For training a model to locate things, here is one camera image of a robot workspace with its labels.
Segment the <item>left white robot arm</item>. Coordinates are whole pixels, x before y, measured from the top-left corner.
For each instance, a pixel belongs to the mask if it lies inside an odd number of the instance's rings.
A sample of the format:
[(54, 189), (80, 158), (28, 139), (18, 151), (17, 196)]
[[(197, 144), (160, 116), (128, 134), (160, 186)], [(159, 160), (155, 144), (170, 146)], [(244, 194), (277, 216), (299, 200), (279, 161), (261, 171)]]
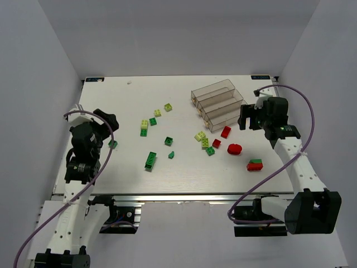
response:
[(89, 197), (108, 163), (100, 162), (100, 151), (104, 140), (114, 141), (114, 132), (119, 128), (116, 116), (79, 107), (64, 117), (71, 125), (72, 148), (66, 156), (63, 205), (30, 235), (34, 237), (54, 217), (58, 218), (45, 252), (35, 257), (35, 267), (89, 267), (89, 244), (110, 215), (109, 202), (92, 204)]

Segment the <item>long dark green lego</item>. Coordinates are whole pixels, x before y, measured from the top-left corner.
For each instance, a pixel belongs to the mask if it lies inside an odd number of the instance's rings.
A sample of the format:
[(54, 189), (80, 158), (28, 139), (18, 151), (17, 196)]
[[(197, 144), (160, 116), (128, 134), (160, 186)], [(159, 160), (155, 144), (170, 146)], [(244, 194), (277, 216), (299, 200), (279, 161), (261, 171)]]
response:
[(146, 171), (152, 171), (152, 169), (155, 165), (156, 156), (157, 156), (157, 154), (155, 152), (149, 153), (148, 158), (145, 163), (145, 166), (144, 166)]

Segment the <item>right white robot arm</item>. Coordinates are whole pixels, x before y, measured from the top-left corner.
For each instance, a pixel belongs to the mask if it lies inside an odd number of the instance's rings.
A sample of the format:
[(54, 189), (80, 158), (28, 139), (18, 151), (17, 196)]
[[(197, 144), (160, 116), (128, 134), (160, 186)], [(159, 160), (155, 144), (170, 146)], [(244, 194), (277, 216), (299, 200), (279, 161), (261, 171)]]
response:
[(291, 181), (294, 198), (287, 201), (276, 195), (266, 195), (253, 201), (246, 214), (236, 212), (243, 221), (265, 224), (281, 221), (293, 234), (330, 234), (335, 228), (341, 196), (330, 191), (315, 173), (302, 151), (301, 135), (288, 124), (288, 101), (269, 97), (257, 104), (240, 108), (239, 128), (244, 130), (250, 121), (251, 130), (264, 130), (266, 139), (284, 164)]

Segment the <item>red long lego brick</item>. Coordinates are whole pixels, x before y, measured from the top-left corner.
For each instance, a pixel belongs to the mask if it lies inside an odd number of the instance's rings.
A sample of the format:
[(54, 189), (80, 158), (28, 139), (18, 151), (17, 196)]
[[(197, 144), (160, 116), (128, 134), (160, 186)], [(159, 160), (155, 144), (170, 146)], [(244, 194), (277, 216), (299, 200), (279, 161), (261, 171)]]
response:
[(261, 162), (260, 163), (250, 162), (247, 165), (247, 170), (248, 171), (260, 171), (262, 169), (263, 169), (263, 164)]

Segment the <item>red rounded flower lego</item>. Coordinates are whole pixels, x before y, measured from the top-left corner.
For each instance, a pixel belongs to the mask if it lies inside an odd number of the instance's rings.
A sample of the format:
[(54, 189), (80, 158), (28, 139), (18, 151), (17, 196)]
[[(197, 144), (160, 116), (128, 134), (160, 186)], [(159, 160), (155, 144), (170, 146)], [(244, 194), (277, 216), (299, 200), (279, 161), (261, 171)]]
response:
[(242, 152), (242, 149), (241, 145), (231, 143), (227, 148), (227, 152), (231, 155), (239, 155)]

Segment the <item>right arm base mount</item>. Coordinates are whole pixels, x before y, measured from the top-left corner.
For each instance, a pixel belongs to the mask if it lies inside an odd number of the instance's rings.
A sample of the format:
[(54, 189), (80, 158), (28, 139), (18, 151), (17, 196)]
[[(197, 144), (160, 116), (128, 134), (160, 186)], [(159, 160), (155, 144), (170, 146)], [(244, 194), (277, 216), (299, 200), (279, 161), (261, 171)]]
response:
[(287, 229), (282, 221), (264, 214), (261, 199), (255, 198), (251, 205), (238, 205), (233, 210), (233, 219), (252, 221), (253, 223), (236, 223), (235, 237), (284, 237)]

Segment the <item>small red square lego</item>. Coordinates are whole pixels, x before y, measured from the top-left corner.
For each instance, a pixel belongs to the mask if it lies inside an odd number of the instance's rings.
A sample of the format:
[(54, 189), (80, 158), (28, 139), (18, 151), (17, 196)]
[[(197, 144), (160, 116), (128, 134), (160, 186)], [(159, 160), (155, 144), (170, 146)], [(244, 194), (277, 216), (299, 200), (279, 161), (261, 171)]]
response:
[(215, 139), (215, 140), (213, 141), (213, 143), (212, 143), (212, 147), (218, 149), (219, 146), (220, 146), (220, 144), (221, 144), (221, 141), (218, 140), (218, 139)]

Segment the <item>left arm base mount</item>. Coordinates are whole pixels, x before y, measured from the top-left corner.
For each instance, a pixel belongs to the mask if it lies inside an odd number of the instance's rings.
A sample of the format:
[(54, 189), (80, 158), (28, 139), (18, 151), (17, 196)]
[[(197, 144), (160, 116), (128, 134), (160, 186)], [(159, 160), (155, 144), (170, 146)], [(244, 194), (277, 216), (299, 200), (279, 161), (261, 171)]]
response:
[(93, 238), (98, 234), (135, 234), (138, 230), (135, 216), (136, 207), (120, 205), (110, 195), (96, 196), (88, 201), (80, 238)]

